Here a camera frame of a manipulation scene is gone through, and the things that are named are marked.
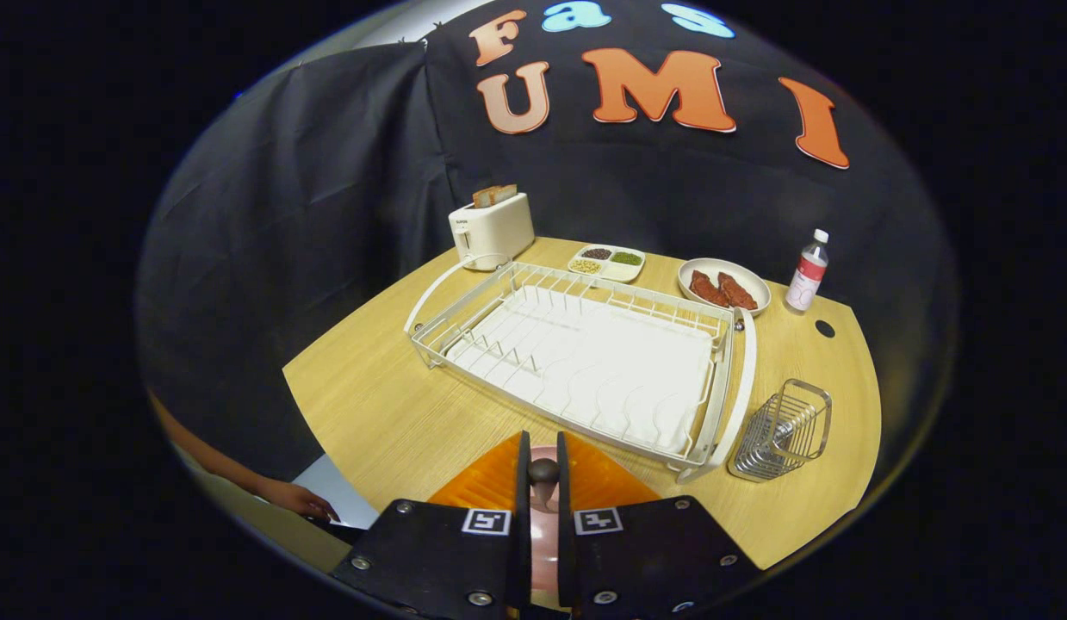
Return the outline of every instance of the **black cloth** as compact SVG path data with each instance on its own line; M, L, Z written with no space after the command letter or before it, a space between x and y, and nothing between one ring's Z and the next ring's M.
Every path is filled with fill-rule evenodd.
M743 25L726 19L734 38L689 31L658 3L605 0L610 23L564 32L528 11L513 50L477 67L469 32L517 7L498 0L426 44L272 75L210 126L148 230L137 320L150 387L197 435L292 478L321 450L282 366L451 248L446 214L473 192L516 184L537 235L722 258L779 283L813 228L831 233L819 292L853 307L871 349L882 404L875 481L885 479L943 387L958 307L935 205L891 138L840 86ZM580 55L600 47L624 48L650 70L674 50L714 55L736 130L684 127L670 111L651 122L628 98L635 122L596 122L599 78ZM529 101L514 71L538 60L551 67L547 121L495 130L477 83L511 76L521 114ZM835 102L849 169L797 148L801 116L780 76Z
M393 44L270 76L200 137L152 216L136 299L147 385L262 475L293 479L323 455L281 368L447 235L423 216L449 193L425 60Z

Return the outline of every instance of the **hand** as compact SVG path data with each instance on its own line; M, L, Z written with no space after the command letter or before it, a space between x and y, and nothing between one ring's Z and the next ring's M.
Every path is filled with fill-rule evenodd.
M281 506L283 509L293 511L302 516L309 516L325 523L330 522L330 516L336 521L341 521L336 511L322 497L318 497L307 489L289 482L282 482L280 479L268 479L257 490L258 497L266 502Z

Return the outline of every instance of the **blue letter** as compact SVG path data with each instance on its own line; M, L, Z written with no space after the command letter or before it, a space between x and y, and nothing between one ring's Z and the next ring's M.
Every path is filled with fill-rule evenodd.
M548 19L541 23L548 32L564 32L580 25L584 28L599 28L607 25L609 16L601 12L599 2L561 2L554 4L544 11Z
M686 30L704 32L719 38L733 38L736 33L727 27L723 20L711 16L710 13L688 9L682 4L663 4L663 10L674 16L674 23L681 25Z

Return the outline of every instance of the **green herbs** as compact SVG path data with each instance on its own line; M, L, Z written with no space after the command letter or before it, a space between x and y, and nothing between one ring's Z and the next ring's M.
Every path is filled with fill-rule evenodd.
M639 256L636 254L628 254L628 252L617 252L617 254L610 257L611 263L621 263L623 265L639 265L643 263Z

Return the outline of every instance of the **plastic bottle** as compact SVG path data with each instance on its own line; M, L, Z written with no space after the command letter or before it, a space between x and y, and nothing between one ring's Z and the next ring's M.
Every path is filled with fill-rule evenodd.
M828 268L828 252L824 250L825 244L828 244L828 233L816 228L812 239L813 243L801 250L801 261L797 264L797 270L793 271L793 282L785 293L785 307L795 315L803 315L812 305L819 282L824 279L824 271Z

